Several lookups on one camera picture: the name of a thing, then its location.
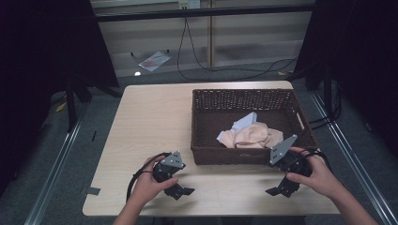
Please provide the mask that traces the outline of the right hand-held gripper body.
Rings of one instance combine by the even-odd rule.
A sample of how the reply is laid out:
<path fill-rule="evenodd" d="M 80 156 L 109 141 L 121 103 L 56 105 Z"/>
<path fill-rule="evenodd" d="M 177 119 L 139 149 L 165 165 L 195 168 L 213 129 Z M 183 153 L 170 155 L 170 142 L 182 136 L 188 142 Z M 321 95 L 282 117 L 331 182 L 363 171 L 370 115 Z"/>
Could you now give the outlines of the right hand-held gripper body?
<path fill-rule="evenodd" d="M 297 138 L 298 135 L 294 134 L 271 147 L 268 165 L 277 167 L 285 173 L 298 173 L 309 177 L 312 174 L 312 169 L 306 157 L 290 150 Z M 277 187 L 270 188 L 268 191 L 297 191 L 298 189 L 299 183 L 290 181 L 285 176 Z"/>

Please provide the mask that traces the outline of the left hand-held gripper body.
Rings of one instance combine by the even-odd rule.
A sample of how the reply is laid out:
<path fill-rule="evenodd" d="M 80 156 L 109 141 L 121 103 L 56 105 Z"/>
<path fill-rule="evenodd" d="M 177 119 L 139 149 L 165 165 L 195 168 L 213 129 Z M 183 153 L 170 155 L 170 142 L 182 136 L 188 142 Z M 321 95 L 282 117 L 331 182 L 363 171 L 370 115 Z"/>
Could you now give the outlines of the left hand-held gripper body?
<path fill-rule="evenodd" d="M 186 165 L 182 162 L 179 151 L 167 153 L 165 158 L 159 161 L 153 169 L 153 177 L 158 182 L 164 182 L 173 177 L 173 175 L 183 170 Z"/>

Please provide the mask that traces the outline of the person's left hand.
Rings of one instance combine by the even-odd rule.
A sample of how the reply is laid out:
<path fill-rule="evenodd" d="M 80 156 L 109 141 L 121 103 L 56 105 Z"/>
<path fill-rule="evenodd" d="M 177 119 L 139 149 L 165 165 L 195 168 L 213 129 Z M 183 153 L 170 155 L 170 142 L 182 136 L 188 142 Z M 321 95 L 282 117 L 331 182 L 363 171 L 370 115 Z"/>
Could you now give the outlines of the person's left hand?
<path fill-rule="evenodd" d="M 164 156 L 159 156 L 154 159 L 147 159 L 144 164 L 143 173 L 139 175 L 133 187 L 129 202 L 143 207 L 146 203 L 153 200 L 161 191 L 172 187 L 178 182 L 177 178 L 170 178 L 160 183 L 154 179 L 152 175 L 154 165 L 156 162 L 159 162 L 163 159 Z"/>

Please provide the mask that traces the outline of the person's right hand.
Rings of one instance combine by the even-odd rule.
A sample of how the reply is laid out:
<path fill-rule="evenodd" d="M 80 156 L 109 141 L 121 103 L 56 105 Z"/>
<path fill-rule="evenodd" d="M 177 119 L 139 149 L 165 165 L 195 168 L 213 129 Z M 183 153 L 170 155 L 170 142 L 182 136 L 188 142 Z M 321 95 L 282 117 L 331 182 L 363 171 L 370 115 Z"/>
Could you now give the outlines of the person's right hand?
<path fill-rule="evenodd" d="M 287 179 L 305 185 L 330 199 L 334 199 L 344 191 L 342 183 L 334 176 L 321 157 L 309 156 L 307 161 L 313 171 L 310 176 L 288 172 Z"/>

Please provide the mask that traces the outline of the peach cloth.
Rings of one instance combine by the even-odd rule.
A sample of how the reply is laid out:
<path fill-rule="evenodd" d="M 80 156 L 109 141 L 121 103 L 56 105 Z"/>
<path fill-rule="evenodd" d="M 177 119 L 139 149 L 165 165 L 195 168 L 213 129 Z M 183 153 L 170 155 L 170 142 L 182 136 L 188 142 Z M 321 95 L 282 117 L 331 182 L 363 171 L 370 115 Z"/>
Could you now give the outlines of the peach cloth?
<path fill-rule="evenodd" d="M 254 122 L 244 128 L 224 130 L 216 140 L 227 148 L 270 148 L 283 141 L 283 133 Z"/>

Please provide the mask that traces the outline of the brown wicker basket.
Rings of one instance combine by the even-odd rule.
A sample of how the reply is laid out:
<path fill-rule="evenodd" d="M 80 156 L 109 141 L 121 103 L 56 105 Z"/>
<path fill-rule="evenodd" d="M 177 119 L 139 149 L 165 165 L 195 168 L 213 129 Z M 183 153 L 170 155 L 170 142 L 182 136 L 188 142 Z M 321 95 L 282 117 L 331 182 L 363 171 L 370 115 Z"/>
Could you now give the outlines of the brown wicker basket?
<path fill-rule="evenodd" d="M 316 149 L 317 141 L 292 89 L 195 89 L 192 91 L 191 150 L 197 165 L 266 164 L 268 148 L 227 148 L 218 135 L 249 113 L 294 145 Z"/>

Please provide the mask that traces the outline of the light blue cloth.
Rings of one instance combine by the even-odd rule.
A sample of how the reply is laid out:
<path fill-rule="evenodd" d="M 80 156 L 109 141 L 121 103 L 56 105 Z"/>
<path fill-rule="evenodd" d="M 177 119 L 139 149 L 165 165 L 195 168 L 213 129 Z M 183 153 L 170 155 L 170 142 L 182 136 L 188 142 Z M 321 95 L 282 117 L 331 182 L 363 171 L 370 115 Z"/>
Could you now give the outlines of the light blue cloth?
<path fill-rule="evenodd" d="M 242 129 L 251 126 L 254 122 L 257 121 L 257 113 L 250 112 L 249 114 L 245 115 L 244 117 L 238 119 L 233 123 L 229 130 L 221 131 L 216 140 L 220 142 L 223 138 L 227 137 L 227 134 L 230 133 L 232 137 L 241 131 Z"/>

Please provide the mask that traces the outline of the black metal stand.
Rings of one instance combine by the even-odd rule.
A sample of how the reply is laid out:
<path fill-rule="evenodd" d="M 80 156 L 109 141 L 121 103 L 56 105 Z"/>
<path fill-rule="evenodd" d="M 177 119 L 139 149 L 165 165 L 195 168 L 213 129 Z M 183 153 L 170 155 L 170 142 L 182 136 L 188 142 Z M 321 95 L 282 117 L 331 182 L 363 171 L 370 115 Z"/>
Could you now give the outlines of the black metal stand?
<path fill-rule="evenodd" d="M 84 80 L 77 75 L 69 76 L 66 80 L 66 97 L 68 105 L 69 127 L 68 132 L 72 132 L 77 124 L 77 114 L 75 99 L 77 97 L 81 102 L 89 102 L 92 99 Z"/>
<path fill-rule="evenodd" d="M 307 67 L 295 70 L 286 78 L 289 82 L 299 79 L 305 80 L 305 86 L 308 91 L 315 91 L 320 84 L 322 84 L 323 109 L 326 111 L 326 114 L 320 119 L 314 120 L 313 124 L 318 123 L 316 127 L 321 128 L 335 122 L 341 113 L 341 97 L 339 92 L 336 92 L 337 102 L 332 102 L 332 76 L 330 66 L 320 62 L 311 63 Z"/>

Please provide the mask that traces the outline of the white and red paper sheet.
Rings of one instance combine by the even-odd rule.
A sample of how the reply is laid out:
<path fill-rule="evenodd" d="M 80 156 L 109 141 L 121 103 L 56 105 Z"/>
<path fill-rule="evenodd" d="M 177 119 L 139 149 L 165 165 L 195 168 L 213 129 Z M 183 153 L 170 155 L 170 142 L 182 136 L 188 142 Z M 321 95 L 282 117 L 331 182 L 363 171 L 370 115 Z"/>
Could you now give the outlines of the white and red paper sheet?
<path fill-rule="evenodd" d="M 139 66 L 141 68 L 146 69 L 147 71 L 153 72 L 160 66 L 162 66 L 164 63 L 169 61 L 171 59 L 171 56 L 166 53 L 166 52 L 156 52 L 150 57 L 148 57 L 146 60 L 141 62 Z"/>

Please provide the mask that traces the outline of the dark curtain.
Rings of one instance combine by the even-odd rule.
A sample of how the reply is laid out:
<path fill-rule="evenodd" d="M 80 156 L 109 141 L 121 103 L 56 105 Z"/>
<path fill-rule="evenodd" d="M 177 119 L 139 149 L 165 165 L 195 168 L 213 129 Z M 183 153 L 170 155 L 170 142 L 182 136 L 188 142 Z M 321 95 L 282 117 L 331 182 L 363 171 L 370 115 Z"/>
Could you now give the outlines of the dark curtain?
<path fill-rule="evenodd" d="M 398 158 L 398 0 L 315 0 L 295 73 L 334 79 Z"/>
<path fill-rule="evenodd" d="M 117 87 L 90 0 L 0 0 L 0 197 L 32 152 L 53 94 Z"/>

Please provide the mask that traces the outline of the black horizontal bar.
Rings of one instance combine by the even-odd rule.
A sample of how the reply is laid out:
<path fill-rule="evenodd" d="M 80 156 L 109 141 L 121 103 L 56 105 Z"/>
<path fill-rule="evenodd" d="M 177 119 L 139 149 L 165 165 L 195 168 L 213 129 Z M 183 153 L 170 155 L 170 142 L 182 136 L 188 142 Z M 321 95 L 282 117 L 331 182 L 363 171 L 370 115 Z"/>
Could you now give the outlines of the black horizontal bar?
<path fill-rule="evenodd" d="M 277 5 L 261 7 L 216 7 L 202 9 L 176 9 L 134 13 L 104 13 L 96 14 L 95 18 L 99 23 L 122 22 L 122 21 L 141 21 L 157 19 L 192 18 L 208 16 L 230 16 L 246 14 L 268 14 L 268 13 L 288 13 L 306 12 L 316 9 L 316 4 L 299 5 Z"/>

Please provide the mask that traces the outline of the aluminium floor rail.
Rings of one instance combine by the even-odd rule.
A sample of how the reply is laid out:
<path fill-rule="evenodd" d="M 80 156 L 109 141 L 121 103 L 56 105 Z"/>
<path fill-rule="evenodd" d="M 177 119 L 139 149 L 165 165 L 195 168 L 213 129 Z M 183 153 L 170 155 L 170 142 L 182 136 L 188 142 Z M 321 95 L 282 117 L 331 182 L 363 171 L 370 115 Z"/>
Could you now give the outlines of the aluminium floor rail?
<path fill-rule="evenodd" d="M 63 145 L 58 153 L 58 156 L 52 166 L 52 169 L 32 207 L 24 225 L 40 225 L 49 202 L 54 194 L 55 186 L 59 180 L 59 176 L 65 167 L 68 160 L 69 153 L 75 143 L 76 137 L 79 134 L 82 120 L 79 119 L 71 130 L 68 132 Z"/>
<path fill-rule="evenodd" d="M 339 125 L 335 121 L 331 121 L 327 117 L 327 111 L 325 103 L 316 92 L 310 93 L 314 105 L 318 109 L 322 118 L 326 121 L 328 129 L 333 136 L 334 140 L 338 143 L 340 150 L 342 151 L 345 159 L 353 170 L 354 174 L 358 178 L 364 192 L 370 199 L 373 207 L 380 216 L 384 225 L 398 225 L 398 217 L 392 212 L 392 208 L 388 204 L 388 201 L 380 192 L 369 173 L 366 172 L 360 159 L 357 157 L 354 149 L 349 143 L 348 139 L 341 131 Z"/>

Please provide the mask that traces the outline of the wooden wall post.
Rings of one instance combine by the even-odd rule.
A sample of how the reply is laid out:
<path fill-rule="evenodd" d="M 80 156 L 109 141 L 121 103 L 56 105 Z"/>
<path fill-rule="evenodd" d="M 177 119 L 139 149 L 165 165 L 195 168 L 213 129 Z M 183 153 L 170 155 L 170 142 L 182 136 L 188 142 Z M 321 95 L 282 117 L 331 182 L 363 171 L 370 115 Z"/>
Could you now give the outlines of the wooden wall post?
<path fill-rule="evenodd" d="M 215 0 L 207 0 L 207 7 L 209 9 L 213 9 L 215 7 Z M 214 17 L 209 16 L 207 19 L 207 65 L 210 68 L 214 66 L 215 62 L 214 26 L 215 26 Z"/>

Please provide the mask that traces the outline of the white wall socket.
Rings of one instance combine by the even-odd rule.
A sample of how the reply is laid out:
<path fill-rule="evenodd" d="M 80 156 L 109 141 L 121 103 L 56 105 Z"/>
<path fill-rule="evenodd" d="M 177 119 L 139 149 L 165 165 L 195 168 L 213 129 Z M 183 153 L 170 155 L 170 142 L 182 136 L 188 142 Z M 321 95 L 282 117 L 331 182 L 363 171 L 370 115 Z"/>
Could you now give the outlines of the white wall socket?
<path fill-rule="evenodd" d="M 198 9 L 201 7 L 200 0 L 178 0 L 180 9 Z"/>

